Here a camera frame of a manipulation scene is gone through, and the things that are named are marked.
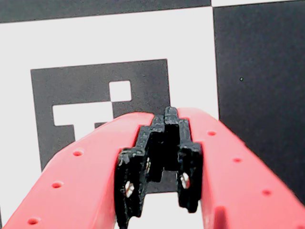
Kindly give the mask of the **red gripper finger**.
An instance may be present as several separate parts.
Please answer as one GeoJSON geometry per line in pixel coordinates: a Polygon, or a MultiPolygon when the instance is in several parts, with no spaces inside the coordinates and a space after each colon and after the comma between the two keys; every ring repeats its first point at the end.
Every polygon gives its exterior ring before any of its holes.
{"type": "Polygon", "coordinates": [[[125,229],[140,217],[164,132],[161,115],[130,113],[68,145],[48,162],[7,229],[125,229]]]}
{"type": "Polygon", "coordinates": [[[206,229],[302,229],[305,207],[223,123],[197,108],[165,109],[179,133],[179,205],[206,229]]]}

